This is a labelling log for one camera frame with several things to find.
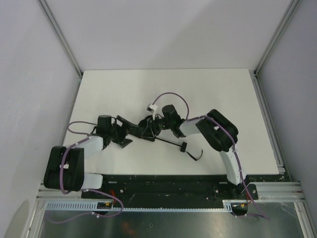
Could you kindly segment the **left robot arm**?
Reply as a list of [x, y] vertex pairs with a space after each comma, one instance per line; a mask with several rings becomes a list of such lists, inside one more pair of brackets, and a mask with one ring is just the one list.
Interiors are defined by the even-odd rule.
[[54, 146], [51, 149], [43, 184], [45, 188], [59, 189], [63, 194], [72, 191], [100, 189], [103, 175], [85, 171], [85, 159], [106, 149], [110, 143], [124, 148], [131, 139], [126, 136], [138, 126], [117, 116], [101, 115], [97, 123], [73, 121], [93, 126], [90, 133], [80, 133], [68, 128], [69, 132], [84, 135], [85, 138], [69, 146]]

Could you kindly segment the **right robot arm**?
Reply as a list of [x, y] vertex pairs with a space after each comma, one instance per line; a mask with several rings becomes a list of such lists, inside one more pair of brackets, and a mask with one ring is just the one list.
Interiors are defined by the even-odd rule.
[[237, 152], [238, 129], [218, 110], [212, 109], [206, 115], [192, 119], [183, 119], [177, 113], [174, 105], [163, 108], [164, 117], [154, 116], [146, 118], [146, 133], [153, 138], [162, 130], [171, 130], [177, 138], [201, 134], [207, 143], [220, 153], [226, 169], [227, 180], [242, 187], [248, 192], [245, 179], [247, 177], [242, 168]]

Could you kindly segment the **black folding umbrella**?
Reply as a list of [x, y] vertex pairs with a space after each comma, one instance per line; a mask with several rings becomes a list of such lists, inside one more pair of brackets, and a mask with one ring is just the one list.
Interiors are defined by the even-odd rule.
[[141, 120], [138, 125], [132, 126], [129, 129], [129, 134], [151, 142], [160, 140], [162, 142], [172, 144], [179, 147], [180, 152], [186, 153], [191, 159], [193, 159], [194, 161], [198, 161], [203, 155], [203, 149], [201, 149], [200, 155], [198, 157], [195, 157], [187, 151], [187, 142], [182, 142], [180, 144], [158, 137], [162, 130], [171, 130], [174, 136], [177, 138], [185, 137], [184, 134], [180, 131], [180, 126], [185, 121], [185, 119], [166, 119], [164, 117], [153, 118], [152, 116], [148, 116], [145, 119]]

